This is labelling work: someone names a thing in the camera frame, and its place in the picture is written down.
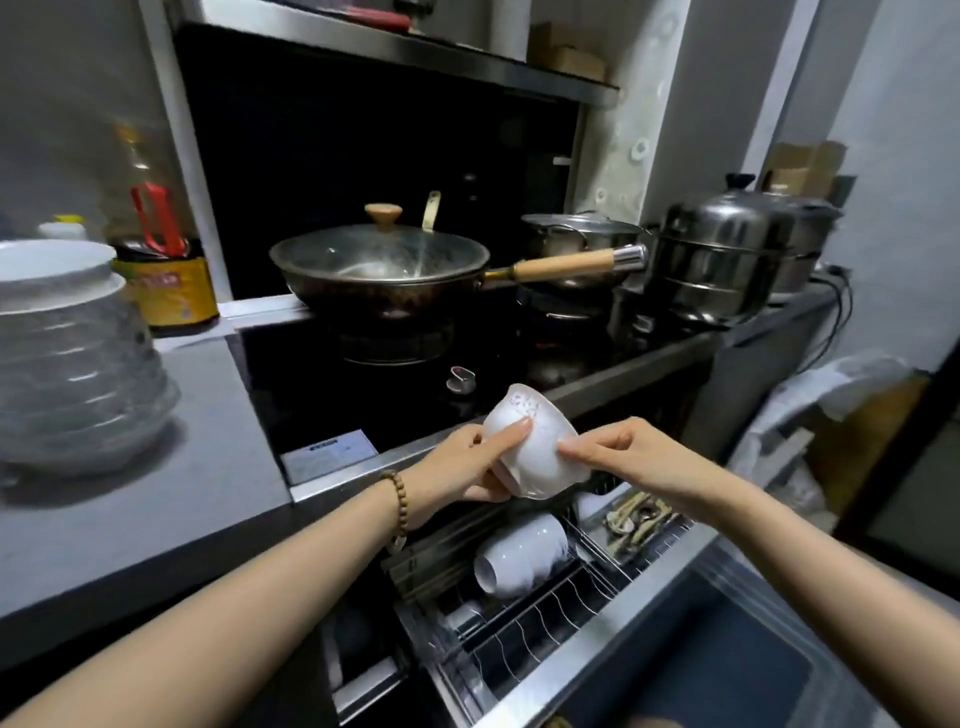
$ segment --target stacked white bowl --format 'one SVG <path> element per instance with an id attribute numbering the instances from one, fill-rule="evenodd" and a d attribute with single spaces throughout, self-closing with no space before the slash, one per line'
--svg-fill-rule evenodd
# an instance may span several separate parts
<path id="1" fill-rule="evenodd" d="M 122 468 L 180 398 L 108 245 L 0 242 L 0 462 Z"/>

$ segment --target black cooktop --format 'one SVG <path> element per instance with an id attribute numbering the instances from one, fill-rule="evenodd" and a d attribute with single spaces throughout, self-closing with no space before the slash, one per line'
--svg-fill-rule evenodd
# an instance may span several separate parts
<path id="1" fill-rule="evenodd" d="M 623 289 L 570 298 L 506 288 L 417 328 L 344 332 L 318 316 L 241 339 L 254 408 L 296 485 L 323 473 L 294 473 L 284 453 L 357 430 L 383 452 L 485 415 L 514 382 L 548 391 L 694 333 L 653 327 L 641 303 Z M 472 392 L 447 386 L 455 367 L 474 374 Z"/>

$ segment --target yellow label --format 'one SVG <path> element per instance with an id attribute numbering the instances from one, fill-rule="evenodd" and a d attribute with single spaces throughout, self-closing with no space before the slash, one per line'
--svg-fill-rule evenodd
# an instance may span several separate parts
<path id="1" fill-rule="evenodd" d="M 206 260 L 136 262 L 114 260 L 127 279 L 140 313 L 152 327 L 198 324 L 217 314 Z"/>

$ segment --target wok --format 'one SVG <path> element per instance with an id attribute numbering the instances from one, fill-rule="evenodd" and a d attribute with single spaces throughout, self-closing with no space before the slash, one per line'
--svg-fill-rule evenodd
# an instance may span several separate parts
<path id="1" fill-rule="evenodd" d="M 373 225 L 309 232 L 283 240 L 270 258 L 290 290 L 310 308 L 338 317 L 414 320 L 444 313 L 496 285 L 551 280 L 646 265 L 633 245 L 523 260 L 488 269 L 488 250 L 446 232 L 396 225 L 396 205 L 367 205 Z"/>

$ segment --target label sticker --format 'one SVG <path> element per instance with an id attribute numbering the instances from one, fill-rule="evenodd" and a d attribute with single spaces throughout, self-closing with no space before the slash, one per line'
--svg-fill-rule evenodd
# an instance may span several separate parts
<path id="1" fill-rule="evenodd" d="M 331 437 L 329 440 L 286 452 L 280 455 L 280 462 L 283 463 L 290 484 L 300 485 L 374 455 L 376 448 L 371 445 L 363 430 L 355 429 L 346 435 Z"/>

